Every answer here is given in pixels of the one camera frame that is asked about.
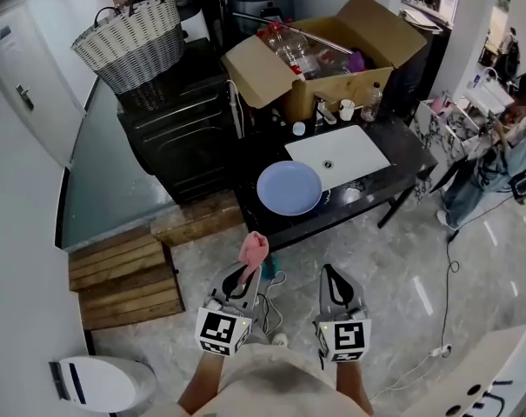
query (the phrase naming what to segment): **pink object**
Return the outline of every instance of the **pink object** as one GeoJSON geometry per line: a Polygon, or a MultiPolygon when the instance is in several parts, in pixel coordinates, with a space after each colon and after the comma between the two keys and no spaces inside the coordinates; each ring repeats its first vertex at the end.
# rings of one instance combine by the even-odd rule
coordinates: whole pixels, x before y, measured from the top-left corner
{"type": "Polygon", "coordinates": [[[249,233],[243,240],[242,249],[239,251],[239,261],[247,265],[239,278],[240,284],[245,284],[247,278],[256,268],[263,264],[264,258],[269,254],[269,240],[258,232],[249,233]]]}
{"type": "Polygon", "coordinates": [[[443,109],[444,96],[437,97],[430,105],[430,110],[436,115],[443,109]]]}

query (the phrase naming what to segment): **blue plate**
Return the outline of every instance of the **blue plate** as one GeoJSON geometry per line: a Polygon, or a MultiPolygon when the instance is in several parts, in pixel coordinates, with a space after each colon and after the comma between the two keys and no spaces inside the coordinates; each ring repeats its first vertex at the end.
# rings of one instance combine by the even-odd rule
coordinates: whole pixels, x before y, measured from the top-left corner
{"type": "Polygon", "coordinates": [[[256,193],[268,210],[297,216],[312,210],[323,193],[321,178],[301,162],[281,161],[267,167],[256,182],[256,193]]]}

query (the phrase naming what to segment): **paper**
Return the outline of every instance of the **paper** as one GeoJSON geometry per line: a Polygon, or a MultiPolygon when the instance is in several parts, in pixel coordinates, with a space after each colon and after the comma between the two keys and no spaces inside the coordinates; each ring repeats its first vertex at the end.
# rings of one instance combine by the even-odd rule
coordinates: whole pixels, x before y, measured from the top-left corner
{"type": "Polygon", "coordinates": [[[408,16],[413,18],[417,24],[440,29],[438,28],[438,26],[436,26],[435,23],[431,22],[430,19],[426,17],[420,10],[414,10],[412,8],[403,8],[403,12],[405,12],[408,16]]]}
{"type": "Polygon", "coordinates": [[[23,49],[15,33],[10,32],[0,40],[0,52],[7,63],[17,61],[21,58],[23,55],[23,49]]]}

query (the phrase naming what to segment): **door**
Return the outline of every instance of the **door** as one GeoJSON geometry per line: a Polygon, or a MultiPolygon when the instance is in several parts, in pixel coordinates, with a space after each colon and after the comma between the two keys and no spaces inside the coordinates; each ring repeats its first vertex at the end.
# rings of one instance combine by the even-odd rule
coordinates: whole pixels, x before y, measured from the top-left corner
{"type": "Polygon", "coordinates": [[[73,103],[24,4],[0,15],[0,80],[22,120],[68,166],[84,111],[73,103]]]}

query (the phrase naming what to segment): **plastic bottle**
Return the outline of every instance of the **plastic bottle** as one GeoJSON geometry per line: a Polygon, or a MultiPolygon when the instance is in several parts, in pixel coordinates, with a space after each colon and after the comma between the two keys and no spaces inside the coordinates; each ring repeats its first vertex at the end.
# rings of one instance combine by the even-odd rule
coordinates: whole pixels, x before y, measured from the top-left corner
{"type": "Polygon", "coordinates": [[[347,54],[320,43],[312,51],[321,68],[320,77],[350,73],[350,58],[347,54]]]}
{"type": "Polygon", "coordinates": [[[379,82],[373,83],[373,87],[367,89],[365,104],[361,110],[361,118],[366,122],[373,122],[376,119],[378,108],[383,99],[383,92],[379,82]]]}
{"type": "Polygon", "coordinates": [[[279,23],[269,25],[270,34],[261,37],[301,80],[314,79],[320,70],[315,56],[310,54],[307,40],[279,23]]]}

